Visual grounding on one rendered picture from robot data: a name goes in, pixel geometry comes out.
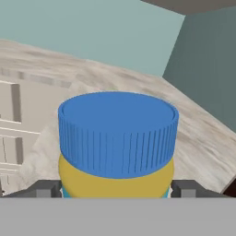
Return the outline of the beige drawer front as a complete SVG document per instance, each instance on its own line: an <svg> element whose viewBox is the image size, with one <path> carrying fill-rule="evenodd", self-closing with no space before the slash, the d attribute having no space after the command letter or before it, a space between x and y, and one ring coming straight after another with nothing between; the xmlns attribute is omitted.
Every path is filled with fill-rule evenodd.
<svg viewBox="0 0 236 236"><path fill-rule="evenodd" d="M22 137L24 160L38 136L36 132L0 128L0 163L21 165L17 162L16 138Z"/></svg>
<svg viewBox="0 0 236 236"><path fill-rule="evenodd" d="M0 118L13 120L12 91L13 84L20 85L21 124L40 127L64 100L67 89L36 82L9 82L0 80Z"/></svg>

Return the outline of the yellow mayonnaise jar blue lid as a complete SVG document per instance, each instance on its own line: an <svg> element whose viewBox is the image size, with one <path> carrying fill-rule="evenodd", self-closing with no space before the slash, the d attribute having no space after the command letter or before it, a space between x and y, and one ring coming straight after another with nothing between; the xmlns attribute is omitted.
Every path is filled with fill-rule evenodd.
<svg viewBox="0 0 236 236"><path fill-rule="evenodd" d="M65 197L168 195L179 113L148 95L103 91L58 108L59 175Z"/></svg>

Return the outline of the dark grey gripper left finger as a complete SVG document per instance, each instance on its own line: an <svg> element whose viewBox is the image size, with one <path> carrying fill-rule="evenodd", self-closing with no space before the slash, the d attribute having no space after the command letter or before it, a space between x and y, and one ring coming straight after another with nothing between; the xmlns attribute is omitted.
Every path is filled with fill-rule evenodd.
<svg viewBox="0 0 236 236"><path fill-rule="evenodd" d="M62 183L60 180L38 180L29 188L6 195L6 197L37 197L37 198L54 198L61 197Z"/></svg>

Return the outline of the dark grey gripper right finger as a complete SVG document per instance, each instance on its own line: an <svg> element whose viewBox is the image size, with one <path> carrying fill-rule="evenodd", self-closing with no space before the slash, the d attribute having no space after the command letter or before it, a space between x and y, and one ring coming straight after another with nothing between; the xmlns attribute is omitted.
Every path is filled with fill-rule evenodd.
<svg viewBox="0 0 236 236"><path fill-rule="evenodd" d="M180 198L212 198L224 197L223 194L207 190L195 180L173 180L171 183L171 197Z"/></svg>

